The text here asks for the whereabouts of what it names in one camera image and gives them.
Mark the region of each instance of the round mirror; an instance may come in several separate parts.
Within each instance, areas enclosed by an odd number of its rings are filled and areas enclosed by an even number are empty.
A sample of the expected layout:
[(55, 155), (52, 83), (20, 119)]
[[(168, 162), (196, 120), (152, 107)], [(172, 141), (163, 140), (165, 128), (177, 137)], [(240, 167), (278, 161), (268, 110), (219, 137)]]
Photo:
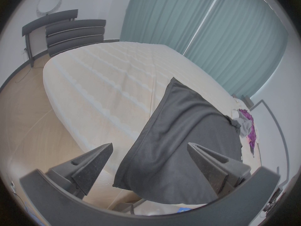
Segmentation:
[(58, 9), (62, 0), (39, 0), (37, 5), (38, 15), (46, 15)]

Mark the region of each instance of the black cloth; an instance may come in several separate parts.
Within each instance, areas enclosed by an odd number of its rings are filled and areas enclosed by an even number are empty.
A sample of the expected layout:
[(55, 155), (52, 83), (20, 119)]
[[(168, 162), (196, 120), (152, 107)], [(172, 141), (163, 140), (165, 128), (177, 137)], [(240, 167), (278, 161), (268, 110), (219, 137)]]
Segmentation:
[(217, 199), (187, 151), (194, 142), (241, 161), (240, 125), (175, 78), (121, 162), (114, 187), (164, 204)]

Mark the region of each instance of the mattress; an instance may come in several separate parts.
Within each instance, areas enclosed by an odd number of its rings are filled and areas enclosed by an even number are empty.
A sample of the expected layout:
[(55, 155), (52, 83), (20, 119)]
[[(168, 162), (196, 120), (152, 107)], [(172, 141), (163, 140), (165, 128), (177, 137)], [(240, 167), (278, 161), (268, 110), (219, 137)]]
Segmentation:
[[(66, 51), (44, 67), (43, 81), (57, 117), (84, 152), (105, 143), (114, 151), (104, 167), (115, 175), (162, 99), (172, 77), (198, 92), (222, 114), (241, 105), (202, 69), (165, 45), (101, 43)], [(261, 166), (241, 138), (243, 162)]]

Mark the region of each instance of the tile floor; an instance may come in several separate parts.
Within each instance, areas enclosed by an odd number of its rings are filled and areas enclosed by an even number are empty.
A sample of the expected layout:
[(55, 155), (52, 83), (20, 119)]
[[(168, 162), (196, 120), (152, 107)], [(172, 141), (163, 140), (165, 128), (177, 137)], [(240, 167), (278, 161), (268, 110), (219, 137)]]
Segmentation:
[[(15, 184), (28, 201), (19, 178), (35, 168), (49, 168), (83, 153), (56, 117), (43, 85), (45, 55), (16, 74), (0, 93), (0, 171), (4, 183)], [(119, 202), (139, 200), (133, 192), (113, 188), (114, 177), (102, 171), (84, 201), (112, 209)]]

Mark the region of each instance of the curtain fold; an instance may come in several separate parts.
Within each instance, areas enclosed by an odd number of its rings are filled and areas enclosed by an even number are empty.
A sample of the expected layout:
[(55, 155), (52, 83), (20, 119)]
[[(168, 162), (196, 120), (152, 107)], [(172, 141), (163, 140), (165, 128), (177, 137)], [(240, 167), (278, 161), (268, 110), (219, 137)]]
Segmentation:
[(120, 41), (164, 44), (183, 54), (213, 0), (130, 0)]
[(218, 0), (185, 56), (231, 95), (250, 97), (278, 66), (287, 39), (264, 0)]

